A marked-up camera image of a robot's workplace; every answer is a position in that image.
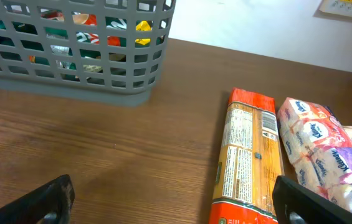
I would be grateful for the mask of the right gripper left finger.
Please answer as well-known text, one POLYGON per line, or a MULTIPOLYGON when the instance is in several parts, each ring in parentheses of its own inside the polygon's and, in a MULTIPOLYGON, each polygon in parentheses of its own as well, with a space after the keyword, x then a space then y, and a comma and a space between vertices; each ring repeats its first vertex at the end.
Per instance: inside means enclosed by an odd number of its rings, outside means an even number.
POLYGON ((1 207, 0 223, 69 223, 74 200, 70 176, 60 175, 1 207))

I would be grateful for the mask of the green coffee sachet bag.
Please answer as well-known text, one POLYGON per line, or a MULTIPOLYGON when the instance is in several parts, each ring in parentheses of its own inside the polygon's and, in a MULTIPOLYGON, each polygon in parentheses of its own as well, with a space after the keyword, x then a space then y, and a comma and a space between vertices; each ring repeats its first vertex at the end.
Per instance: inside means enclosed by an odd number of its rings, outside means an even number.
POLYGON ((143 88, 159 73, 171 18, 157 7, 61 9, 0 5, 0 74, 114 89, 143 88))

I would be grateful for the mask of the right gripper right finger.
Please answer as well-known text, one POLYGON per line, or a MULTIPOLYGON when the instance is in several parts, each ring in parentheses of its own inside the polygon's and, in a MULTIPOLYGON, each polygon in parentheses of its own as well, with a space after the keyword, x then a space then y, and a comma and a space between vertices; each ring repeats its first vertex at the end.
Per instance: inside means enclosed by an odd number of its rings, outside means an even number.
POLYGON ((279 223, 352 223, 352 213, 286 176, 277 177, 272 193, 279 223))

